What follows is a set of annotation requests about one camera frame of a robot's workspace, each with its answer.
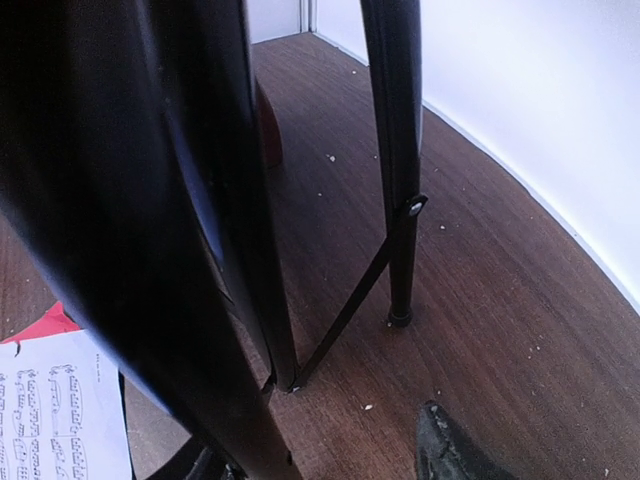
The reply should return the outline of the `black music stand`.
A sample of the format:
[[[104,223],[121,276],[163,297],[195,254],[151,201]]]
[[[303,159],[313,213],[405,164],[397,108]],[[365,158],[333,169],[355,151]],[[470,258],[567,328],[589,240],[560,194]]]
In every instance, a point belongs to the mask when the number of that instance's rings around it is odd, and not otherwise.
[[[265,182],[241,1],[5,1],[1,210],[71,318],[249,479],[300,473],[269,411],[303,386],[379,276],[412,319],[420,191],[416,1],[361,5],[386,236],[305,364]]]

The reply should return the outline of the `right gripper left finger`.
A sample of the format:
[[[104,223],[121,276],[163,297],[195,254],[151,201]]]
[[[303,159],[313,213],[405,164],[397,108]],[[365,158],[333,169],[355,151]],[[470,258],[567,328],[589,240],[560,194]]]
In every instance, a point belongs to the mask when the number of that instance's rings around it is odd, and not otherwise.
[[[243,472],[237,470],[212,450],[205,448],[184,477],[185,480],[242,480]]]

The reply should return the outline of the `white sheet music page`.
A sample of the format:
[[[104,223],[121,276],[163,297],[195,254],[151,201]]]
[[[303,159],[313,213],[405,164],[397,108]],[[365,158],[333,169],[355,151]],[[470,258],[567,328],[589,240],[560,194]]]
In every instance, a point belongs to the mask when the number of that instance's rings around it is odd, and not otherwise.
[[[119,371],[87,333],[2,345],[1,476],[132,478]]]

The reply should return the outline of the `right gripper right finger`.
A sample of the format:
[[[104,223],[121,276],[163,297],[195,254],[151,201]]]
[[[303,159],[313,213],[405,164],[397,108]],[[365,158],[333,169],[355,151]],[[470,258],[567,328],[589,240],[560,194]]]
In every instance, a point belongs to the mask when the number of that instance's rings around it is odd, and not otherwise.
[[[516,479],[434,401],[426,402],[418,414],[415,463],[417,479]]]

